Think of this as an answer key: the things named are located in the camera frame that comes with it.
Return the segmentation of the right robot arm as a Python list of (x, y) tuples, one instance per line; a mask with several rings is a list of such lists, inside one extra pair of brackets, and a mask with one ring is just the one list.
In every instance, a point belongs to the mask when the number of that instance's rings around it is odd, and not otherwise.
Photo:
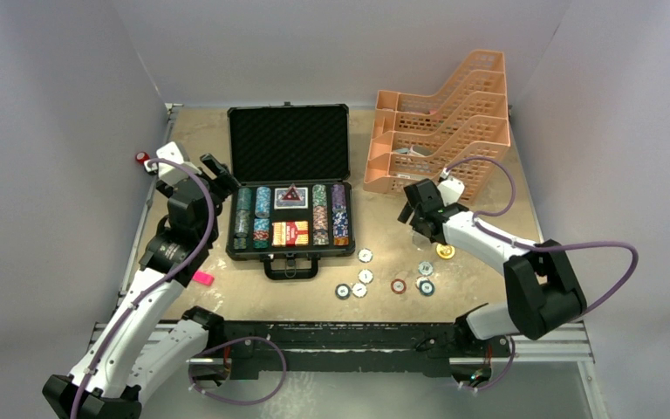
[(424, 179), (404, 188), (407, 202), (399, 221), (432, 243), (465, 251), (503, 277), (505, 300), (460, 316), (455, 344), (478, 354), (497, 336), (521, 334), (537, 340), (582, 315), (587, 299), (571, 261), (555, 241), (536, 244), (483, 223), (448, 192)]

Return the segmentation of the blue playing card deck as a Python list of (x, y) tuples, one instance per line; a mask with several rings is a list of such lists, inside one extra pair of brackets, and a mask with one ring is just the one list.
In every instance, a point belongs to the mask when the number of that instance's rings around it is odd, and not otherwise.
[(291, 185), (288, 188), (274, 189), (275, 210), (300, 210), (309, 207), (309, 190), (306, 187)]

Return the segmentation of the yellow round button chip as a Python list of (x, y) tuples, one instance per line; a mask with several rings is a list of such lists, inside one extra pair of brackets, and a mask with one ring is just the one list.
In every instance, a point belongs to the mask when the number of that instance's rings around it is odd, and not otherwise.
[(437, 244), (435, 252), (439, 258), (449, 260), (455, 256), (456, 250), (455, 247), (450, 244)]

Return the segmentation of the red gold card deck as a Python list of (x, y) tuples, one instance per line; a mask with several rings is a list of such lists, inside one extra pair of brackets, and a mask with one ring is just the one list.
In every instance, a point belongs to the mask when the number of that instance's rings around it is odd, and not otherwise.
[(307, 246), (310, 228), (308, 221), (284, 221), (272, 224), (271, 245), (273, 247)]

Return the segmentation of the red triangular dealer button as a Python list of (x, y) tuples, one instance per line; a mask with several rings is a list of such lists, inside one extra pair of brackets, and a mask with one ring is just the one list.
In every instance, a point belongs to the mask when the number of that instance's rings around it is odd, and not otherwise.
[(282, 194), (281, 200), (284, 202), (302, 202), (306, 196), (306, 189), (301, 189), (296, 184), (291, 184), (287, 190)]

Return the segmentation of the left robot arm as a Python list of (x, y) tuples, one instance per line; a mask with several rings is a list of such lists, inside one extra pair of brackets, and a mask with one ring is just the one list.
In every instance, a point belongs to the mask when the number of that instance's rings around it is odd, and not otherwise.
[[(147, 342), (181, 296), (219, 237), (217, 216), (240, 187), (213, 155), (202, 168), (187, 158), (158, 157), (156, 188), (167, 216), (147, 243), (129, 291), (84, 357), (66, 375), (54, 374), (42, 394), (59, 418), (138, 418), (158, 388), (188, 358), (218, 355), (225, 333), (220, 316), (195, 308), (165, 337)], [(203, 168), (210, 169), (205, 174)]]

